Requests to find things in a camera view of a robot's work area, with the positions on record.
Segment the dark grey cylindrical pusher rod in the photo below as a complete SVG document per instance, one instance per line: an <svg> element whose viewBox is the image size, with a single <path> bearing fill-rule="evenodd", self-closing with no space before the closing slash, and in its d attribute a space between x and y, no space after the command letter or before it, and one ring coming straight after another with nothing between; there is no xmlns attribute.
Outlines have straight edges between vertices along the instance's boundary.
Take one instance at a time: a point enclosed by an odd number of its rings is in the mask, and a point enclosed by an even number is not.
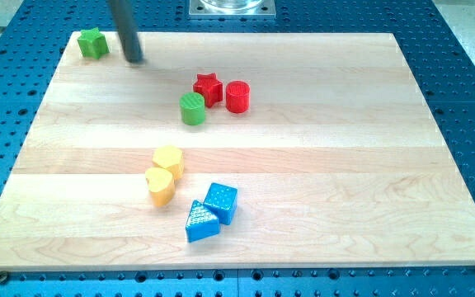
<svg viewBox="0 0 475 297"><path fill-rule="evenodd" d="M131 64L143 62L143 51L139 42L138 27L130 0L107 0L115 23L125 60Z"/></svg>

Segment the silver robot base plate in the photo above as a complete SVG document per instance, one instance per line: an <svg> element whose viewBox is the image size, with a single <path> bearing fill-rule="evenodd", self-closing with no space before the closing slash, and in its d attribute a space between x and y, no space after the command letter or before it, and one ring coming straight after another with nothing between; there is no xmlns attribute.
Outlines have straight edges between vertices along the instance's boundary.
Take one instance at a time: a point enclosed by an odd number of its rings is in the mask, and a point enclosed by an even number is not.
<svg viewBox="0 0 475 297"><path fill-rule="evenodd" d="M275 0L188 0L193 19L266 18L276 16Z"/></svg>

